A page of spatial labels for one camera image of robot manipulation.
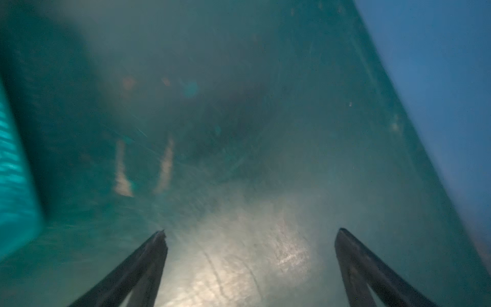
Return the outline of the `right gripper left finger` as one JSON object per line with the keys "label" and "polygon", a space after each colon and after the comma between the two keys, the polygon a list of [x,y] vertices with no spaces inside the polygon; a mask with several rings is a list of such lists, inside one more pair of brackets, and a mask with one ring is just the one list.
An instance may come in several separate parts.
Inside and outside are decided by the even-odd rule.
{"label": "right gripper left finger", "polygon": [[164,231],[154,233],[72,306],[154,306],[168,255]]}

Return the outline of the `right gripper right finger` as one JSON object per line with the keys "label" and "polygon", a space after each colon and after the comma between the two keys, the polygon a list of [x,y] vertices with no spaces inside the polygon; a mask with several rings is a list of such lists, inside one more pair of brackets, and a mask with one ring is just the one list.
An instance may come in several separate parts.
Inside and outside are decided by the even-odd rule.
{"label": "right gripper right finger", "polygon": [[372,292],[385,306],[437,306],[347,229],[338,230],[334,246],[350,306],[375,306]]}

